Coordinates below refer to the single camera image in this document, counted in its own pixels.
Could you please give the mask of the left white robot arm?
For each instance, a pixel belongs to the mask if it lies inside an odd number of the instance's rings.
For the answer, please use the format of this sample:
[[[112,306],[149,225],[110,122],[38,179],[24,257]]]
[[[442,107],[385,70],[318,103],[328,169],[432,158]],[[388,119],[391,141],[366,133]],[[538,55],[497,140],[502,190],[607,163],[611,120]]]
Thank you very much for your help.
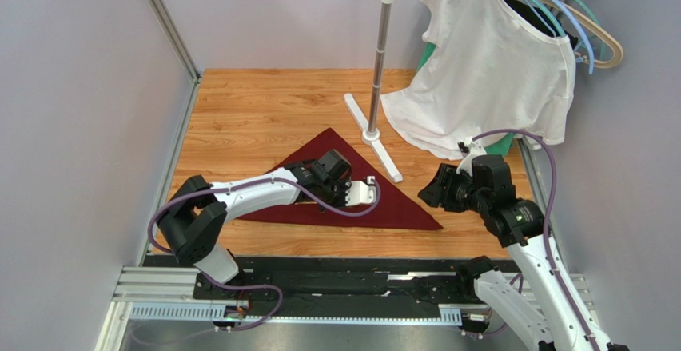
[[[258,177],[208,183],[201,175],[185,181],[153,217],[168,243],[167,252],[212,281],[232,281],[240,267],[217,239],[227,221],[279,205],[316,202],[323,208],[357,206],[372,191],[352,181],[352,167],[337,150],[319,159],[290,162]]]

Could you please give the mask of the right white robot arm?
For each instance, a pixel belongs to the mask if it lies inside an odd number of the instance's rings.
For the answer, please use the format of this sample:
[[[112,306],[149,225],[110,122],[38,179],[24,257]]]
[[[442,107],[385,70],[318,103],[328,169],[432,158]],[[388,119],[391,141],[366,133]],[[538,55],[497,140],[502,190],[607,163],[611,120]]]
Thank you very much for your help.
[[[446,212],[478,213],[511,255],[534,303],[485,256],[457,267],[457,292],[489,305],[528,349],[627,349],[595,322],[552,249],[552,237],[544,232],[544,213],[535,202],[517,197],[510,166],[500,155],[471,156],[458,166],[440,164],[418,197]]]

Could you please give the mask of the dark red cloth napkin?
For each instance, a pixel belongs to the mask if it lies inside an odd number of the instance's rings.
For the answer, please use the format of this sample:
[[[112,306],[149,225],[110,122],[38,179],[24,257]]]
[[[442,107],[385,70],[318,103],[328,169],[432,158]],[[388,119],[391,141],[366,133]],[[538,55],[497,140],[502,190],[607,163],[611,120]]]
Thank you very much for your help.
[[[381,187],[381,198],[378,206],[363,217],[343,217],[336,213],[322,212],[312,204],[279,205],[249,213],[241,217],[246,221],[265,223],[282,223],[296,225],[360,227],[372,229],[414,229],[441,230],[442,226],[402,193],[387,178],[380,174],[336,131],[328,128],[305,143],[300,149],[292,152],[276,167],[305,159],[318,159],[327,151],[335,149],[348,159],[352,165],[352,179],[359,180],[373,176]]]

